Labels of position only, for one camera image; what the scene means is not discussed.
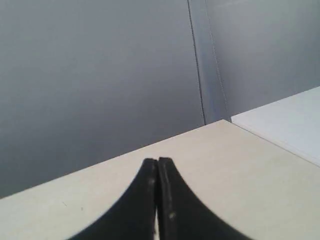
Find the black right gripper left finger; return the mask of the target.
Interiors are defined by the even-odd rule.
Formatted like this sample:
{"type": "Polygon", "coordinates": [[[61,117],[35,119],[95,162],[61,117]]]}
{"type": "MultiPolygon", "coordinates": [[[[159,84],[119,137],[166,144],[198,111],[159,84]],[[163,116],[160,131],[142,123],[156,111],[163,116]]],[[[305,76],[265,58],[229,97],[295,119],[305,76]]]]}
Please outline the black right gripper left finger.
{"type": "Polygon", "coordinates": [[[157,178],[157,161],[144,159],[135,178],[112,207],[70,239],[153,240],[157,178]]]}

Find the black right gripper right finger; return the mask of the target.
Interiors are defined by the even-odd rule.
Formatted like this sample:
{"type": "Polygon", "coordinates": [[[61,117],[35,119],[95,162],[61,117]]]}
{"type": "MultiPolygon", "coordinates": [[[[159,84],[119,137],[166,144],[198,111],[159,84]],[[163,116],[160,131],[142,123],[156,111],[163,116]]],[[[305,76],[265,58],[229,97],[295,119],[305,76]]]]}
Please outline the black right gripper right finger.
{"type": "Polygon", "coordinates": [[[246,240],[193,193],[168,157],[158,159],[158,223],[161,240],[246,240]]]}

